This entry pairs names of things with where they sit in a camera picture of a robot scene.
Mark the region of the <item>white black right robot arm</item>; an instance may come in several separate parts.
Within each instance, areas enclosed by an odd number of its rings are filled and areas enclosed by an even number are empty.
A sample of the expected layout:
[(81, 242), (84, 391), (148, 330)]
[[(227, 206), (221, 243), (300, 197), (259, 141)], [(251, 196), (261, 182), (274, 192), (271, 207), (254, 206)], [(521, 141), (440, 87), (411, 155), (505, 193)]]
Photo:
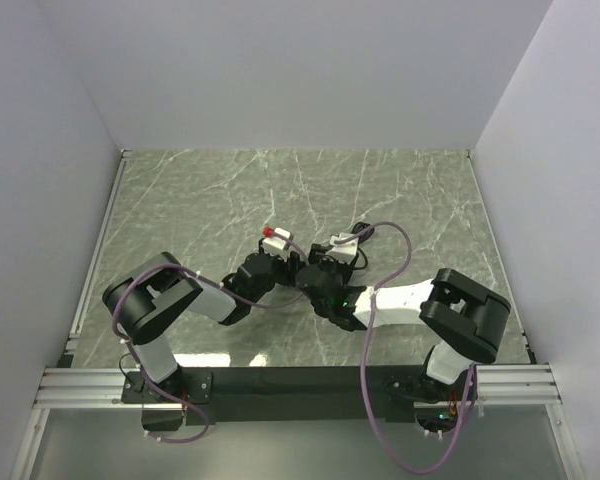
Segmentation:
[(318, 316), (345, 331), (422, 324), (440, 338), (420, 369), (388, 381), (395, 392), (441, 402), (471, 365), (495, 362), (511, 312), (503, 296), (451, 268), (431, 280), (379, 290), (349, 285), (352, 272), (323, 256), (299, 270), (295, 286)]

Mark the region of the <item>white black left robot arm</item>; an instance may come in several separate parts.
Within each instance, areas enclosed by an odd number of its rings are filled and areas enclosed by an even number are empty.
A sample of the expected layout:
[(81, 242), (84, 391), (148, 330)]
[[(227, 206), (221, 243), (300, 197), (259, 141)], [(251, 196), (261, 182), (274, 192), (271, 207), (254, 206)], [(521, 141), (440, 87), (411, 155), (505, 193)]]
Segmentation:
[(147, 375), (144, 389), (156, 401), (185, 396), (181, 365), (166, 338), (166, 330), (187, 310), (231, 326), (262, 309), (262, 297), (276, 285), (292, 287), (306, 265), (293, 251), (286, 259), (260, 250), (250, 254), (220, 284), (185, 269), (163, 251), (120, 276), (102, 294), (112, 314), (113, 330), (128, 342)]

